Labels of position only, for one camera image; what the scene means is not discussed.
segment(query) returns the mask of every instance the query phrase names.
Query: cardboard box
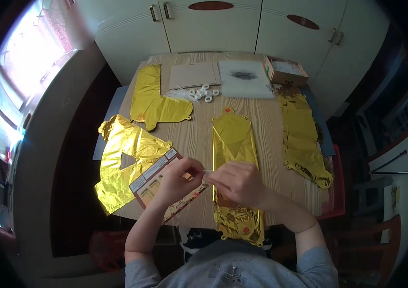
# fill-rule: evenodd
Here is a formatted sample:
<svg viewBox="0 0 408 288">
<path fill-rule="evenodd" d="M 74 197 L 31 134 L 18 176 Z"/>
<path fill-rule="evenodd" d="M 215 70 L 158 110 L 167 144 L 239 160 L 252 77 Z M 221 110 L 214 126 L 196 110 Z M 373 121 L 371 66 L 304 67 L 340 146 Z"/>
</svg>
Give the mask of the cardboard box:
<svg viewBox="0 0 408 288">
<path fill-rule="evenodd" d="M 181 158 L 181 155 L 178 154 L 174 148 L 171 148 L 167 153 L 159 158 L 155 162 L 155 164 L 153 164 L 150 168 L 143 172 L 142 175 L 140 175 L 134 182 L 132 182 L 132 184 L 129 185 L 129 188 L 132 190 L 133 195 L 143 209 L 146 209 L 153 197 L 159 191 L 159 187 L 161 186 L 162 181 L 161 171 L 170 163 L 178 161 Z M 192 175 L 189 173 L 185 173 L 183 177 L 189 181 L 191 180 Z M 172 219 L 173 216 L 175 216 L 178 212 L 180 212 L 180 210 L 185 208 L 207 187 L 207 183 L 203 180 L 199 187 L 191 191 L 182 200 L 170 205 L 164 215 L 162 224 Z"/>
<path fill-rule="evenodd" d="M 299 69 L 299 71 L 301 72 L 301 75 L 276 71 L 274 67 L 272 66 L 272 63 L 271 63 L 272 61 L 288 62 L 290 64 L 293 64 Z M 282 58 L 265 56 L 264 66 L 265 66 L 266 73 L 268 74 L 268 78 L 270 79 L 271 83 L 288 84 L 288 85 L 293 85 L 293 86 L 303 86 L 306 84 L 306 81 L 308 81 L 308 74 L 306 74 L 303 67 L 298 62 L 284 60 Z"/>
</svg>

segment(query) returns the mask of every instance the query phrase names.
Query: window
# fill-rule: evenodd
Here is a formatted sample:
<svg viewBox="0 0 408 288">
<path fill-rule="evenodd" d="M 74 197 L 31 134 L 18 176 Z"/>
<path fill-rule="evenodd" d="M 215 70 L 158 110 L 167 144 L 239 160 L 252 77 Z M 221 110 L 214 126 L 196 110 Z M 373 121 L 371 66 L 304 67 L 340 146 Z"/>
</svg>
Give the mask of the window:
<svg viewBox="0 0 408 288">
<path fill-rule="evenodd" d="M 0 159 L 13 147 L 43 93 L 75 53 L 65 32 L 72 0 L 37 0 L 23 12 L 0 48 Z"/>
</svg>

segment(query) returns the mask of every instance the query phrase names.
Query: right hand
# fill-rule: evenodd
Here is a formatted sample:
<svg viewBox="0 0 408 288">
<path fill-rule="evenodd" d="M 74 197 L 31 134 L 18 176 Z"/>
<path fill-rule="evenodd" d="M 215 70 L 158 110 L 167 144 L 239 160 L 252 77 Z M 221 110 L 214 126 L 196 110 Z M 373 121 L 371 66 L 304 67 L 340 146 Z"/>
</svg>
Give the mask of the right hand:
<svg viewBox="0 0 408 288">
<path fill-rule="evenodd" d="M 206 178 L 218 192 L 240 205 L 251 208 L 260 208 L 269 193 L 257 166 L 249 162 L 229 161 Z"/>
</svg>

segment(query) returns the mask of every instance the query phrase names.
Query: wooden table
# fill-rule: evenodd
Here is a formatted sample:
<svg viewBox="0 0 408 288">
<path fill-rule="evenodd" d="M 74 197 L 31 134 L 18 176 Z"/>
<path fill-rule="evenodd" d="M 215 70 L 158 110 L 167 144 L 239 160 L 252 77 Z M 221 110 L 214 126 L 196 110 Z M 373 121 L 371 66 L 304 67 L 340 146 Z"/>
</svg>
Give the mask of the wooden table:
<svg viewBox="0 0 408 288">
<path fill-rule="evenodd" d="M 248 53 L 180 53 L 151 56 L 138 67 L 161 64 L 161 95 L 169 87 L 170 68 L 174 65 L 198 62 L 218 62 L 220 60 L 258 60 L 263 61 L 263 55 Z M 122 102 L 119 113 L 130 118 L 130 106 L 133 90 L 137 81 L 135 73 L 130 87 Z M 287 170 L 282 155 L 283 121 L 280 104 L 276 100 L 255 100 L 243 98 L 227 98 L 218 96 L 211 103 L 201 101 L 193 107 L 191 120 L 179 123 L 158 123 L 151 132 L 162 140 L 171 140 L 183 157 L 192 157 L 199 160 L 206 169 L 212 170 L 212 122 L 211 118 L 221 115 L 224 107 L 231 106 L 238 115 L 248 115 L 252 122 L 255 137 L 257 156 L 263 182 L 290 199 L 304 205 L 315 216 L 321 215 L 321 203 L 328 201 L 328 191 L 320 191 L 311 180 L 305 179 L 294 170 Z M 145 129 L 144 123 L 136 123 Z M 126 158 L 123 166 L 134 163 L 133 158 Z M 138 219 L 143 209 L 137 201 L 131 201 L 114 214 L 122 217 Z M 215 228 L 213 220 L 212 188 L 209 187 L 202 194 L 172 218 L 168 225 Z M 266 213 L 265 225 L 281 224 L 276 216 Z"/>
</svg>

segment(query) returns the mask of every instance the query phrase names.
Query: white cabinet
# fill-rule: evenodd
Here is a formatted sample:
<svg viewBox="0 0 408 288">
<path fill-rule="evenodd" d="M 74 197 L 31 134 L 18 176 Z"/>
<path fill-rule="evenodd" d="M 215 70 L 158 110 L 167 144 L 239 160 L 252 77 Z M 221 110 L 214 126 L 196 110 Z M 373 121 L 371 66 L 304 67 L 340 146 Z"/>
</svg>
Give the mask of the white cabinet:
<svg viewBox="0 0 408 288">
<path fill-rule="evenodd" d="M 332 45 L 329 40 L 345 5 L 346 0 L 263 0 L 255 52 L 299 62 L 312 82 Z M 293 21 L 295 16 L 299 24 Z M 313 27 L 307 20 L 318 27 L 306 27 Z"/>
<path fill-rule="evenodd" d="M 389 24 L 388 17 L 373 0 L 348 0 L 332 47 L 310 83 L 325 119 L 343 104 L 364 77 L 380 50 Z M 341 32 L 343 38 L 338 45 Z"/>
<path fill-rule="evenodd" d="M 95 42 L 121 85 L 129 85 L 141 61 L 170 52 L 156 0 L 79 0 L 78 4 L 84 6 L 87 15 L 96 18 Z"/>
<path fill-rule="evenodd" d="M 261 0 L 229 1 L 233 7 L 222 10 L 190 9 L 196 2 L 159 1 L 171 52 L 255 51 Z"/>
</svg>

